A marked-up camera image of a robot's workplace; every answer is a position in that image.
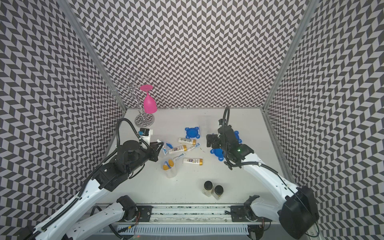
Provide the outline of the small toothpaste tube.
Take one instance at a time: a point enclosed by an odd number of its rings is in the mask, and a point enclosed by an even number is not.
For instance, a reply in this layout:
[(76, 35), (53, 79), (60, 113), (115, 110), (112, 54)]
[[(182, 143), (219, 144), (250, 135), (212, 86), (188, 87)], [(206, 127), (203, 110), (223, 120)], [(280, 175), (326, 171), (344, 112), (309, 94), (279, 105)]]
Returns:
[(173, 158), (173, 161), (176, 161), (176, 160), (178, 160), (178, 159), (184, 158), (185, 156), (186, 156), (186, 154), (185, 154), (185, 153), (182, 153), (182, 154), (180, 154), (180, 155), (174, 157), (174, 158)]
[(200, 143), (197, 143), (194, 146), (191, 146), (191, 147), (187, 148), (187, 151), (190, 152), (190, 151), (192, 151), (192, 150), (194, 150), (196, 148), (199, 148), (199, 147), (200, 147)]

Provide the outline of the small toothpaste tube front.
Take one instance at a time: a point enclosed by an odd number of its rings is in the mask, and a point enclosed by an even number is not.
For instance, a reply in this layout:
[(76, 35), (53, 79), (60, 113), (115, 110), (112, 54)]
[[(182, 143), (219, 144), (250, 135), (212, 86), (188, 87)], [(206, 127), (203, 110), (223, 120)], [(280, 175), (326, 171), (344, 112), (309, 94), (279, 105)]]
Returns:
[(185, 156), (186, 156), (186, 154), (185, 154), (185, 153), (182, 153), (182, 154), (180, 154), (180, 155), (174, 157), (174, 158), (173, 158), (173, 161), (176, 161), (176, 160), (178, 160), (178, 159), (184, 158)]

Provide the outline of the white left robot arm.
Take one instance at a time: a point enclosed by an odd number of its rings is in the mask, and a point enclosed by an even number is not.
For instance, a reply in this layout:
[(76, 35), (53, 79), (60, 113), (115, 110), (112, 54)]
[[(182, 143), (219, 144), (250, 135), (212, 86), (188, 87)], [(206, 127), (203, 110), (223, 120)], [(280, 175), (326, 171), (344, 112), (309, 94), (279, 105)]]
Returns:
[(87, 177), (80, 191), (63, 207), (36, 227), (27, 226), (18, 232), (19, 240), (81, 240), (116, 221), (136, 215), (136, 204), (122, 196), (105, 210), (81, 220), (99, 200), (115, 190), (147, 161), (157, 162), (162, 142), (131, 140), (119, 145)]

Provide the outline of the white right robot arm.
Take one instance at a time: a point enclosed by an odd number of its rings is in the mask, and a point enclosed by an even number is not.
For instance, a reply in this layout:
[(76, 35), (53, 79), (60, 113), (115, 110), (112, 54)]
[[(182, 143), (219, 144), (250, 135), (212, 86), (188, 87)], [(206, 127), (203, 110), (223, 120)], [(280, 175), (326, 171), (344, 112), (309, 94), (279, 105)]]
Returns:
[(276, 199), (275, 202), (257, 197), (250, 203), (257, 217), (277, 221), (294, 239), (305, 236), (320, 218), (314, 191), (299, 187), (282, 177), (262, 161), (253, 149), (236, 138), (231, 126), (221, 126), (217, 134), (206, 136), (209, 148), (223, 152), (224, 163), (229, 167), (243, 168), (255, 177)]

